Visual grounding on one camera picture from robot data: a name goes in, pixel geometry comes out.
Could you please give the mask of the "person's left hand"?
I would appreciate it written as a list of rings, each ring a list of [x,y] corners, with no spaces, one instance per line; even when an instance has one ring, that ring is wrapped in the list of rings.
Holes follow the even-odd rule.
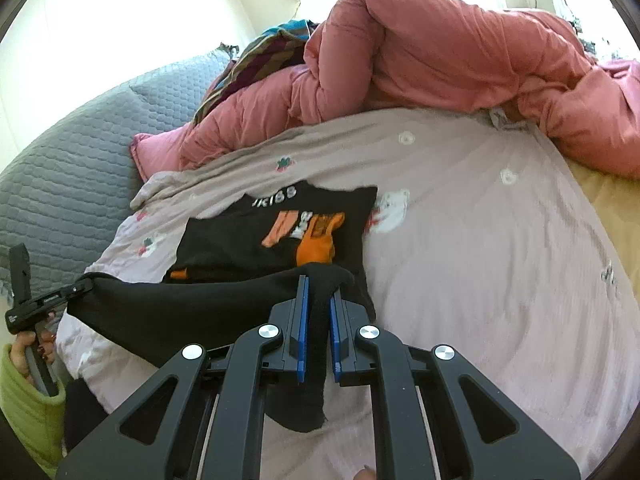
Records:
[[[51,365],[55,360],[55,334],[49,330],[49,325],[53,320],[54,314],[50,313],[47,322],[40,323],[42,327],[40,332],[26,330],[26,332],[18,333],[11,346],[11,362],[26,382],[34,387],[36,386],[36,378],[34,376],[35,367],[30,364],[32,357],[38,354],[48,365]]]

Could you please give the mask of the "person's right hand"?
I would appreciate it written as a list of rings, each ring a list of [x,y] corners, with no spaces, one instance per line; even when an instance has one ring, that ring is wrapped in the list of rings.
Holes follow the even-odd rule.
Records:
[[[369,466],[364,466],[355,474],[354,480],[376,480],[376,471]]]

